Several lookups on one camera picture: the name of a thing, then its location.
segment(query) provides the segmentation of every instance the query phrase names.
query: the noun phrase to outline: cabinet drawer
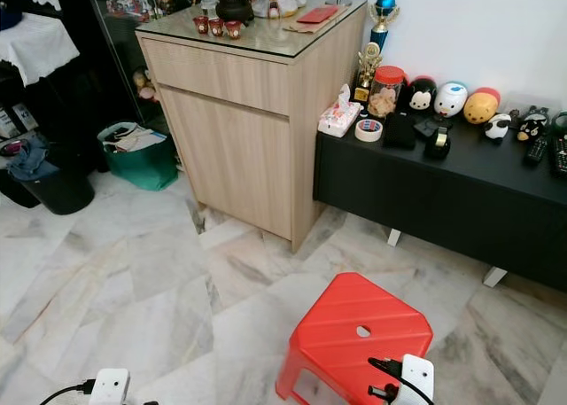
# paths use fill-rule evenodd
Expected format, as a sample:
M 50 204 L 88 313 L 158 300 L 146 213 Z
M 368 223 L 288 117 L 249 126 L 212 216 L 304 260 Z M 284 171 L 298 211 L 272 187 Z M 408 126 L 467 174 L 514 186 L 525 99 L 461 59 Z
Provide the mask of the cabinet drawer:
M 286 65 L 142 40 L 152 74 L 159 83 L 272 113 L 289 114 Z
M 291 239 L 287 119 L 167 86 L 161 95 L 198 201 Z

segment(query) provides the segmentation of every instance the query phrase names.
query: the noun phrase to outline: white stand leg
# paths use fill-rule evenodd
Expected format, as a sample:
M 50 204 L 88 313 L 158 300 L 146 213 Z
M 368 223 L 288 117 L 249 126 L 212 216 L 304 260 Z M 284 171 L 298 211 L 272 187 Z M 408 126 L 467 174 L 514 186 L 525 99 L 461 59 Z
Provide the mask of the white stand leg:
M 400 239 L 401 232 L 392 228 L 390 231 L 390 237 L 388 237 L 388 245 L 395 247 L 398 244 L 398 240 Z
M 488 273 L 485 275 L 485 279 L 483 280 L 484 285 L 488 285 L 489 287 L 494 287 L 497 285 L 504 276 L 508 274 L 507 270 L 497 268 L 492 266 Z

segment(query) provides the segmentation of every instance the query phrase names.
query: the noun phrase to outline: blue trophy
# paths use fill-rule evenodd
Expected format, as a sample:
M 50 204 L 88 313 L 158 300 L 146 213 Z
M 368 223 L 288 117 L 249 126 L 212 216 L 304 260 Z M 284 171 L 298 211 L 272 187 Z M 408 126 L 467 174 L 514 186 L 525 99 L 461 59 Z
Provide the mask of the blue trophy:
M 376 0 L 375 4 L 369 4 L 370 17 L 376 25 L 370 32 L 370 41 L 378 43 L 380 49 L 384 48 L 384 42 L 388 36 L 388 24 L 396 19 L 400 13 L 400 7 L 396 0 Z

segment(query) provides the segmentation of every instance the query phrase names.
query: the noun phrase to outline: green bag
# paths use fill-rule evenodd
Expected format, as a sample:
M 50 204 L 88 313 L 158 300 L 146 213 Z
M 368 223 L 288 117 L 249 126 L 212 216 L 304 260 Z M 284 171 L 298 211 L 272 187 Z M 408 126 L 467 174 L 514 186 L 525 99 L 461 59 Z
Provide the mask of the green bag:
M 136 123 L 122 121 L 104 129 L 97 135 L 103 147 L 106 162 L 113 175 L 121 177 L 135 186 L 148 191 L 161 191 L 166 189 L 177 179 L 177 166 L 175 164 L 175 145 L 171 138 L 159 144 L 154 144 L 133 152 L 107 151 L 102 145 L 105 137 L 120 128 L 131 129 Z

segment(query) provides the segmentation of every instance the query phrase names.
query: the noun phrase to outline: gold trophy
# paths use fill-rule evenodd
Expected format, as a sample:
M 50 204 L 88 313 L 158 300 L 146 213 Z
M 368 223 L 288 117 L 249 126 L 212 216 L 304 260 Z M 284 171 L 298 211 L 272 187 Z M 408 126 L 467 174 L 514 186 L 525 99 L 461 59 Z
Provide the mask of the gold trophy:
M 378 66 L 382 62 L 380 47 L 377 43 L 370 42 L 364 48 L 364 54 L 358 52 L 358 77 L 354 89 L 354 100 L 365 105 L 369 100 L 370 86 Z
M 378 43 L 380 49 L 384 48 L 388 36 L 388 24 L 394 21 L 399 13 L 400 7 L 396 0 L 376 0 L 375 4 L 369 4 L 370 17 L 376 22 L 370 32 L 370 41 Z

